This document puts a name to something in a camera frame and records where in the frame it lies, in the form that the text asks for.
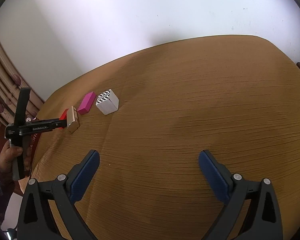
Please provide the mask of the person left hand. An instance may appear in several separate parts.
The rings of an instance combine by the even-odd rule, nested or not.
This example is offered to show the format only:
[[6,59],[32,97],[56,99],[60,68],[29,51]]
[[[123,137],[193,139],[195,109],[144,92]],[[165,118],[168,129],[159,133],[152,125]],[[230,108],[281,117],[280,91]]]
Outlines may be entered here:
[[0,152],[0,172],[10,173],[13,161],[22,153],[22,147],[10,146],[10,141],[6,141]]

